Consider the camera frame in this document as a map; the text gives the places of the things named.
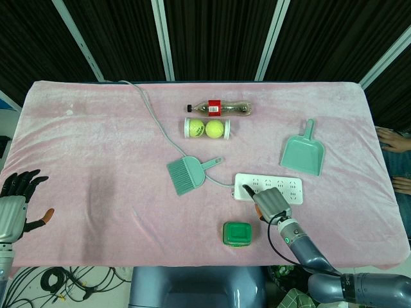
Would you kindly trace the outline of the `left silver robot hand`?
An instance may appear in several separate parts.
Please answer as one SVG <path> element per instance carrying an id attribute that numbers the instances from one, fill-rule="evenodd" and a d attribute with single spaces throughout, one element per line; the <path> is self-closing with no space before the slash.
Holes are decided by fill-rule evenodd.
<path id="1" fill-rule="evenodd" d="M 37 186 L 45 182 L 47 176 L 39 176 L 40 170 L 13 173 L 1 188 L 1 244 L 13 244 L 25 233 L 46 225 L 54 215 L 50 208 L 42 218 L 27 221 L 28 205 Z"/>

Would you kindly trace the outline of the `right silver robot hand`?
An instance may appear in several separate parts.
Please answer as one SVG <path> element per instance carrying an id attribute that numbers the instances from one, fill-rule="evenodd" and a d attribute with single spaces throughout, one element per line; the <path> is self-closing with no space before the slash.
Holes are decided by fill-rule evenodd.
<path id="1" fill-rule="evenodd" d="M 259 215 L 267 223 L 277 225 L 280 220 L 289 218 L 292 215 L 290 205 L 278 188 L 273 187 L 256 193 L 246 184 L 242 185 L 242 187 L 254 201 Z"/>

